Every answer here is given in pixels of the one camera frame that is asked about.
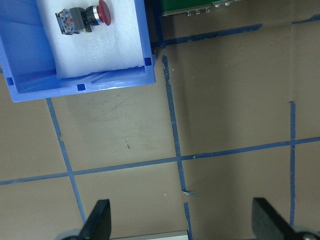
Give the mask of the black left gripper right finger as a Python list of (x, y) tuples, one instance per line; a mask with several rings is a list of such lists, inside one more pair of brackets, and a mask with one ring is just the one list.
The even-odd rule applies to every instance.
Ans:
[(251, 227), (258, 240), (298, 240), (298, 234), (262, 197), (252, 200)]

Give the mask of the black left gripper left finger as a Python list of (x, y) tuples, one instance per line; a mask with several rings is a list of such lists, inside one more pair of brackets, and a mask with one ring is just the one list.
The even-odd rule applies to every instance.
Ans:
[(109, 199), (98, 200), (79, 233), (80, 240), (109, 240), (111, 206)]

